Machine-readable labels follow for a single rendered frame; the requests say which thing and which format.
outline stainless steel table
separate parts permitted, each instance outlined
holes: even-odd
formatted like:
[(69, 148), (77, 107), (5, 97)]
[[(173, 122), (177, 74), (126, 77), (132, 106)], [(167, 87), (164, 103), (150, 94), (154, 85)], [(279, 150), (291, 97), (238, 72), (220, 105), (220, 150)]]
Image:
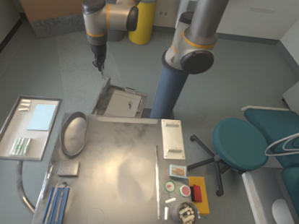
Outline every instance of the stainless steel table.
[[(71, 160), (80, 162), (79, 176), (62, 178), (51, 176), (50, 186), (66, 181), (71, 188), (66, 206), (64, 224), (115, 224), (115, 223), (173, 223), (171, 209), (175, 204), (191, 201), (182, 197), (179, 187), (188, 185), (188, 179), (177, 178), (173, 193), (165, 190), (170, 180), (169, 165), (186, 165), (185, 160), (163, 159), (163, 136), (159, 119), (128, 119), (89, 115), (87, 143), (83, 151)], [(157, 219), (157, 191), (155, 180), (155, 148), (158, 148), (160, 176), (160, 217)], [(57, 140), (51, 160), (70, 160), (62, 153)], [(40, 224), (48, 201), (39, 198), (32, 224)], [(166, 204), (165, 200), (177, 200)], [(164, 220), (168, 206), (169, 218)]]

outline yellow board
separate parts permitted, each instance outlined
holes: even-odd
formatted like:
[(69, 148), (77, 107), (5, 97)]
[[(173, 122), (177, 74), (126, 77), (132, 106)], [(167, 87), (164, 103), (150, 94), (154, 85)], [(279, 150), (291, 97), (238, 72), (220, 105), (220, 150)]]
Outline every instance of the yellow board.
[(138, 4), (138, 23), (135, 31), (129, 32), (129, 39), (136, 44), (145, 44), (152, 36), (152, 24), (154, 23), (157, 2)]
[(199, 210), (200, 215), (209, 215), (209, 204), (207, 201), (207, 190), (204, 178), (201, 176), (189, 176), (189, 186), (200, 186), (202, 202), (192, 202)]

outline caster wheel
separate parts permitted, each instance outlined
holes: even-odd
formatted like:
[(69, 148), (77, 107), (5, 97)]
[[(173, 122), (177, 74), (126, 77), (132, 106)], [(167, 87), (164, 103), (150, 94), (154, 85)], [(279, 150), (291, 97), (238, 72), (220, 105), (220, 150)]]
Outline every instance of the caster wheel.
[(216, 191), (216, 195), (221, 197), (223, 195), (223, 193), (220, 193), (219, 191)]

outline blue napkin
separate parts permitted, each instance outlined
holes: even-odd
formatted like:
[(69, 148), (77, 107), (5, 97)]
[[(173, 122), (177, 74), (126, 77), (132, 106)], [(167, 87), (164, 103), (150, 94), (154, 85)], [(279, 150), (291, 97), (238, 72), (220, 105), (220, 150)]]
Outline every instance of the blue napkin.
[(55, 109), (56, 105), (37, 104), (27, 130), (48, 131), (50, 129)]

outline tiled floor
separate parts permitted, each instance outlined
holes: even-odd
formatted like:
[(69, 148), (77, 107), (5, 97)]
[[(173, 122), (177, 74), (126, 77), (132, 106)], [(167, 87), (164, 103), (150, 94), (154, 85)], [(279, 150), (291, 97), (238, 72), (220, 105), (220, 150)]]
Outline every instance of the tiled floor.
[[(108, 44), (105, 75), (113, 85), (133, 87), (148, 94), (151, 108), (162, 71), (161, 56), (170, 46), (172, 34), (153, 33), (144, 46), (129, 41)], [(265, 105), (286, 107), (282, 93), (298, 78), (276, 46), (219, 40), (214, 66), (206, 73), (190, 75), (174, 113), (182, 120), (187, 163), (208, 155), (189, 141), (192, 134), (214, 150), (212, 130), (222, 119), (245, 119), (241, 107)], [(42, 162), (25, 162), (25, 192), (37, 202), (43, 177), (66, 112), (89, 113), (104, 80), (92, 65), (93, 55), (85, 32), (36, 39), (24, 21), (0, 53), (0, 124), (4, 123), (17, 96), (42, 95), (63, 98)], [(0, 160), (0, 223), (31, 223), (32, 214), (21, 203), (15, 182), (16, 162)], [(222, 180), (225, 194), (217, 197), (214, 166), (194, 169), (190, 175), (204, 176), (211, 215), (201, 223), (254, 223), (241, 177), (228, 171)]]

